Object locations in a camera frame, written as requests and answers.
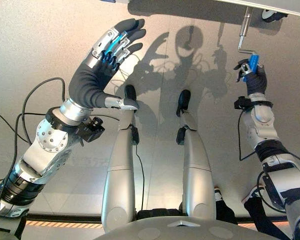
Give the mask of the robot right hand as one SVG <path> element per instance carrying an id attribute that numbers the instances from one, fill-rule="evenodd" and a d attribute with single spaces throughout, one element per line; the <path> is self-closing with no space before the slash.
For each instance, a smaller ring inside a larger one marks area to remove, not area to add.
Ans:
<path id="1" fill-rule="evenodd" d="M 237 82 L 245 80 L 247 96 L 252 102 L 266 100 L 267 76 L 265 67 L 257 64 L 256 72 L 252 71 L 248 58 L 240 60 L 234 67 L 238 70 Z"/>

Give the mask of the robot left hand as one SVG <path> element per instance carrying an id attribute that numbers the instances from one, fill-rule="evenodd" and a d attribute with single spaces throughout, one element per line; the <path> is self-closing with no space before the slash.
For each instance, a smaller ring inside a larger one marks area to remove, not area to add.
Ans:
<path id="1" fill-rule="evenodd" d="M 69 99 L 59 108 L 66 119 L 80 123 L 95 108 L 139 109 L 135 97 L 121 98 L 104 90 L 121 64 L 143 47 L 142 43 L 135 41 L 146 35 L 144 25 L 144 19 L 120 21 L 94 43 L 70 81 Z"/>

